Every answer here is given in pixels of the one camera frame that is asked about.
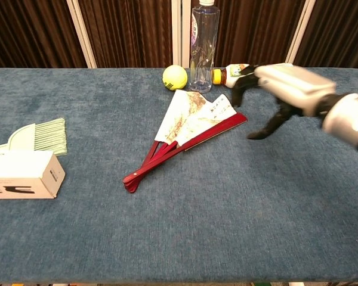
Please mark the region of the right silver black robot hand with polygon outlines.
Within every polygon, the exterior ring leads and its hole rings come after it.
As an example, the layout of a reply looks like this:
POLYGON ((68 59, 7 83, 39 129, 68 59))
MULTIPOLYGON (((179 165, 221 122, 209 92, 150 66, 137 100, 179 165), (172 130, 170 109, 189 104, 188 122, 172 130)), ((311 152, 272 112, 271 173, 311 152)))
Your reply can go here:
POLYGON ((250 133, 251 140, 265 139, 292 116, 318 116, 322 99, 333 95, 336 83, 303 67, 289 64, 248 66, 232 87, 232 105, 240 107, 247 89, 260 87, 276 97, 278 111, 263 128, 250 133))

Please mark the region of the red ribbed paper folding fan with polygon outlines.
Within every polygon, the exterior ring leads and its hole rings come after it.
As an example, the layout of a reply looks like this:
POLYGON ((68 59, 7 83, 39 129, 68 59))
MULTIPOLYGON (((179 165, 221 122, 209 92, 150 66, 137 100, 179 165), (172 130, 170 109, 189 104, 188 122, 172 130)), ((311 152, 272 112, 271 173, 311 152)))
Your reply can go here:
POLYGON ((163 162, 245 122, 246 116, 224 94, 208 101, 198 92, 175 91, 141 167, 123 178, 125 189, 135 192, 147 173, 163 162))

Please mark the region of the pale green hand brush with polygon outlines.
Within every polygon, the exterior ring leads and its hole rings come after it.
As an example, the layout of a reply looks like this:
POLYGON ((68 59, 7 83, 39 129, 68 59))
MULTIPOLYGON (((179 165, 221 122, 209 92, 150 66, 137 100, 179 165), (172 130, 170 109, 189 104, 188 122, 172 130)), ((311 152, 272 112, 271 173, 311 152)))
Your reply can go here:
POLYGON ((32 123, 14 131, 0 151, 53 151, 56 156, 67 154, 66 121, 64 118, 32 123))

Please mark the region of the dark pleated divider panel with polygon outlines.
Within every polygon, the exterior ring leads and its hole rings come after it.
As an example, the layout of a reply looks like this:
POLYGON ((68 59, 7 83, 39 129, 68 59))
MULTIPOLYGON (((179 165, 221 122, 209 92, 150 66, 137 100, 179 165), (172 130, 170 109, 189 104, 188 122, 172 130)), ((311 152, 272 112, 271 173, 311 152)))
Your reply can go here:
POLYGON ((0 68, 86 68, 66 0, 0 0, 0 68))
POLYGON ((94 68, 177 64, 180 0, 65 0, 86 65, 94 68))
POLYGON ((294 64, 358 68, 358 0, 316 0, 294 64))
POLYGON ((286 61, 306 0, 215 0, 214 66, 286 61))

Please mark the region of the white bottle with yellow cap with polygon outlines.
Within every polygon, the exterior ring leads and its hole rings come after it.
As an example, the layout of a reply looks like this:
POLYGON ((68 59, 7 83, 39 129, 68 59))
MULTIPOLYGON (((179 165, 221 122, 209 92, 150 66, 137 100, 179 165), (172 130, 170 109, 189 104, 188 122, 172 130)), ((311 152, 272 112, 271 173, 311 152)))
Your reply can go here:
POLYGON ((212 71, 212 83, 224 85, 228 88, 234 87, 238 78, 250 73, 252 68, 249 64, 229 64, 225 68, 217 68, 212 71))

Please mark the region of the clear plastic water bottle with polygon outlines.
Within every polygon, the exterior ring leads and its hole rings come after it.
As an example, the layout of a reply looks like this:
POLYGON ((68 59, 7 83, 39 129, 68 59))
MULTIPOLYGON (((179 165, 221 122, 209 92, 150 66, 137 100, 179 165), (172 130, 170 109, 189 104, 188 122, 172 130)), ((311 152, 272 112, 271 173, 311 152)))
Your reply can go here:
POLYGON ((191 90, 206 93, 212 87, 212 71, 217 44, 220 9, 215 0, 199 0, 192 8, 190 26, 190 80, 191 90))

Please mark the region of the yellow tennis ball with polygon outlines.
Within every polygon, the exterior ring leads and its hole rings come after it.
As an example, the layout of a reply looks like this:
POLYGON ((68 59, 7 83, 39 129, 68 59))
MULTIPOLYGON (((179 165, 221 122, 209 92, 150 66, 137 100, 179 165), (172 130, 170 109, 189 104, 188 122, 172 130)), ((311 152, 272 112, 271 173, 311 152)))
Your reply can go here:
POLYGON ((162 81, 171 91, 183 89, 187 84, 187 72, 179 65, 171 65, 163 71, 162 81))

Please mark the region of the blue table cloth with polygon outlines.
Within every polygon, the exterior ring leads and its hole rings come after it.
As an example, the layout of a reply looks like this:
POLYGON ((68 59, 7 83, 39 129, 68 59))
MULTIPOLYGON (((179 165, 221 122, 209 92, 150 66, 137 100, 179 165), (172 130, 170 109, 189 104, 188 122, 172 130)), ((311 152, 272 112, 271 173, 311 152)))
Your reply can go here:
POLYGON ((245 94, 247 122, 179 153, 130 194, 172 92, 161 69, 0 69, 0 144, 66 120, 53 200, 0 200, 0 282, 358 280, 358 152, 245 94))

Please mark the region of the white cardboard box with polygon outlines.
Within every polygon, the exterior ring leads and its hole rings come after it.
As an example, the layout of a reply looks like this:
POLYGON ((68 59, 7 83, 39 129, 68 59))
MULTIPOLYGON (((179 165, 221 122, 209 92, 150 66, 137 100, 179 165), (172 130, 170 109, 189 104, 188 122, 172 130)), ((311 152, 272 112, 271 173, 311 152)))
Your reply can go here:
POLYGON ((65 174, 52 151, 0 151, 0 200, 55 199, 65 174))

